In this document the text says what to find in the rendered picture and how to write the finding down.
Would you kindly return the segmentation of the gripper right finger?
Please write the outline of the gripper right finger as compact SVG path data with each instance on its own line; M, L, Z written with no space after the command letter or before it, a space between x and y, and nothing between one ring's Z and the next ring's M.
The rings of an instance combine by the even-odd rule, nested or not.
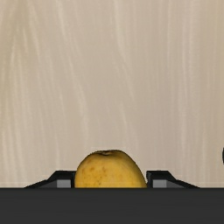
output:
M176 179L169 171L147 171L146 172L148 188L190 188L195 189L196 185L186 183Z

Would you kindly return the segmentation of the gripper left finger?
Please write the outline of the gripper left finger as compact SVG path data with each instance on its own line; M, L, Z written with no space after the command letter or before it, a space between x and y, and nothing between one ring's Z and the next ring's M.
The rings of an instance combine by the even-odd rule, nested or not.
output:
M75 171L55 171L50 178L41 180L27 188L74 188Z

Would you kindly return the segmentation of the yellow mango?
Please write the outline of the yellow mango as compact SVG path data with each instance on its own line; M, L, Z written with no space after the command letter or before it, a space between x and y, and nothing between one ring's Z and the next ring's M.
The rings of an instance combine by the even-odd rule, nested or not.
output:
M98 150L79 164L75 188L146 188L136 162L122 150Z

